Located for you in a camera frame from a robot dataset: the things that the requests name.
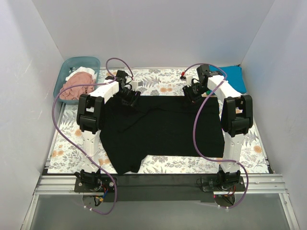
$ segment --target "pink cloth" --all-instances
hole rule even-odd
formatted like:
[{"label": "pink cloth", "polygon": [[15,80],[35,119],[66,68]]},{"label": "pink cloth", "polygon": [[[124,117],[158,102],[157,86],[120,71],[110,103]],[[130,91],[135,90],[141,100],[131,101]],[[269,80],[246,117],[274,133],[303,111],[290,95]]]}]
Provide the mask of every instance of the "pink cloth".
[{"label": "pink cloth", "polygon": [[[74,74],[71,78],[69,78],[69,80],[63,85],[63,88],[60,90],[60,92],[72,85],[94,84],[95,81],[96,79],[93,79],[91,74],[86,72],[78,72]],[[93,90],[94,86],[73,87],[69,90],[64,91],[59,97],[62,100],[78,100],[81,94],[88,94]]]}]

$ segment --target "cable plug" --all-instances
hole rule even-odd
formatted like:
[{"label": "cable plug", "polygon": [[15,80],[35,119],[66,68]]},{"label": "cable plug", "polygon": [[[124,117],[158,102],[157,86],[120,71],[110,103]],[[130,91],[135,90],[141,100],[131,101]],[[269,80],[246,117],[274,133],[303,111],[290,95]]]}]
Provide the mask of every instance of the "cable plug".
[{"label": "cable plug", "polygon": [[184,74],[185,74],[185,72],[182,72],[182,73],[181,73],[181,76],[180,76],[180,79],[181,79],[181,80],[185,80],[185,79],[186,79],[186,77],[184,76]]}]

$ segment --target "wall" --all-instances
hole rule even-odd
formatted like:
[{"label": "wall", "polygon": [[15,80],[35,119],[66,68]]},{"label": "wall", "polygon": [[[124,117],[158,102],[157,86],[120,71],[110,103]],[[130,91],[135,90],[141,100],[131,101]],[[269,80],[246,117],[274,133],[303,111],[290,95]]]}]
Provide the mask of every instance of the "wall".
[{"label": "wall", "polygon": [[307,229],[307,2],[276,0],[242,68],[269,157],[282,173],[301,229]]},{"label": "wall", "polygon": [[[132,67],[243,60],[273,0],[33,0],[64,59]],[[119,67],[118,62],[110,66]]]},{"label": "wall", "polygon": [[63,62],[31,0],[0,2],[0,229],[20,229],[47,158]]}]

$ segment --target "white cloth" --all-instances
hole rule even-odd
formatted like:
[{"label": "white cloth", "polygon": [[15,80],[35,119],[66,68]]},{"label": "white cloth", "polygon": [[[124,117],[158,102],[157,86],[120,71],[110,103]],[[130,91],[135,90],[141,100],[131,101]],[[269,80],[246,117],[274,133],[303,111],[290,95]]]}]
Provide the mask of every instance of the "white cloth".
[{"label": "white cloth", "polygon": [[69,80],[69,78],[71,78],[73,75],[75,75],[78,72],[86,72],[92,75],[92,79],[96,79],[97,73],[95,74],[95,70],[91,69],[91,68],[86,68],[86,67],[80,67],[78,68],[76,71],[72,72],[67,78],[65,78],[66,81]]}]

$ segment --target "blue object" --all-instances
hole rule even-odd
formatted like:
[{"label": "blue object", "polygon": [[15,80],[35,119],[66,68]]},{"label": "blue object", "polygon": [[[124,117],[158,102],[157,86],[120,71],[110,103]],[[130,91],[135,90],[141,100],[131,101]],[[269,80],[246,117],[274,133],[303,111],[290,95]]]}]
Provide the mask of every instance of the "blue object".
[{"label": "blue object", "polygon": [[[64,61],[61,70],[59,71],[58,80],[56,86],[54,87],[53,96],[56,98],[59,91],[63,88],[63,84],[66,82],[65,79],[70,75],[71,69],[77,70],[79,67],[91,68],[95,71],[96,83],[99,78],[100,61],[95,57],[72,57]],[[78,104],[79,100],[62,100],[58,99],[60,102],[66,104]]]},{"label": "blue object", "polygon": [[[221,67],[221,69],[227,73],[227,81],[235,90],[240,93],[247,92],[243,82],[242,68],[240,66]],[[210,70],[217,71],[218,69],[210,66]]]}]

